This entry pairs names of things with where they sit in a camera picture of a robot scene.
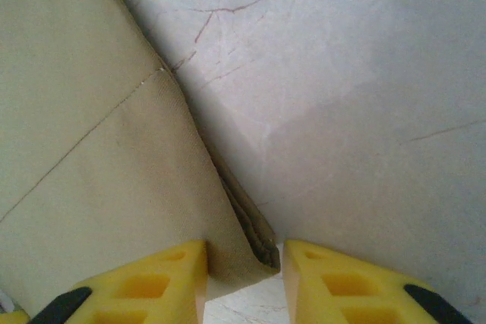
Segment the yellow plastic block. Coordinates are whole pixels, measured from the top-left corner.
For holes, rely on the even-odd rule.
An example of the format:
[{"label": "yellow plastic block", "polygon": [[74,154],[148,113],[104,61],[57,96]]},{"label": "yellow plastic block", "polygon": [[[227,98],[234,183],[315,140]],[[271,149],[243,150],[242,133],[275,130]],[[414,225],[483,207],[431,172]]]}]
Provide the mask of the yellow plastic block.
[{"label": "yellow plastic block", "polygon": [[13,313],[0,314],[0,324],[25,324],[30,320],[24,311],[14,311]]},{"label": "yellow plastic block", "polygon": [[304,241],[286,241],[283,279],[293,324],[435,324],[403,286],[415,278]]},{"label": "yellow plastic block", "polygon": [[66,324],[197,324],[207,286],[204,241],[190,241],[80,282],[93,293]]}]

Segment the beige fabric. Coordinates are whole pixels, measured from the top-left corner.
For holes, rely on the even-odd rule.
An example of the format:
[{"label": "beige fabric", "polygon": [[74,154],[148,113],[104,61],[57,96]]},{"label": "beige fabric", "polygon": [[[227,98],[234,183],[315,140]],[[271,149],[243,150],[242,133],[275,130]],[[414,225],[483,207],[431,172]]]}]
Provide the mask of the beige fabric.
[{"label": "beige fabric", "polygon": [[2,289],[33,314],[194,238],[208,241],[211,296],[276,271],[273,232],[215,154],[218,175],[120,0],[0,5]]}]

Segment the white marble floor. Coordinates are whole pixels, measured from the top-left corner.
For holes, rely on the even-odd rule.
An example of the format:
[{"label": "white marble floor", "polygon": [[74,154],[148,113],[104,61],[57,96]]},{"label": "white marble floor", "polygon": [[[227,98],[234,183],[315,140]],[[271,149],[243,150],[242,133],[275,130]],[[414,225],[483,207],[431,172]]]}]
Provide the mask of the white marble floor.
[{"label": "white marble floor", "polygon": [[[486,322],[486,0],[125,0],[276,230]],[[283,323],[272,278],[207,322]]]}]

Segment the black rubber tip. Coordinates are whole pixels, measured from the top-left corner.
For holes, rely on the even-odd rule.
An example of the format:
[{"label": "black rubber tip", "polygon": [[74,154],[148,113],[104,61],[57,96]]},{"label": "black rubber tip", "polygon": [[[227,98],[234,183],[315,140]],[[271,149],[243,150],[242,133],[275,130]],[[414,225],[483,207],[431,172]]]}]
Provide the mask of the black rubber tip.
[{"label": "black rubber tip", "polygon": [[439,294],[410,284],[403,286],[403,289],[439,324],[472,324]]},{"label": "black rubber tip", "polygon": [[59,295],[27,324],[64,324],[92,292],[90,288],[77,288]]}]

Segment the rectangular hole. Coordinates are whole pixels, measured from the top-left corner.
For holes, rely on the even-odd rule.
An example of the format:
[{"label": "rectangular hole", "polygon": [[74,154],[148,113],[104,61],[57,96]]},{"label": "rectangular hole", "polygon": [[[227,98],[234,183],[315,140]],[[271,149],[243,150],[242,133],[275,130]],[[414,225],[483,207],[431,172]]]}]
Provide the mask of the rectangular hole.
[{"label": "rectangular hole", "polygon": [[398,313],[386,307],[349,307],[342,313],[349,324],[403,324]]},{"label": "rectangular hole", "polygon": [[322,275],[333,296],[374,296],[378,287],[370,280],[355,273],[339,273]]},{"label": "rectangular hole", "polygon": [[115,297],[124,299],[161,297],[169,281],[169,277],[165,275],[132,276],[122,285]]},{"label": "rectangular hole", "polygon": [[147,318],[143,311],[117,312],[117,313],[96,313],[90,324],[142,324]]}]

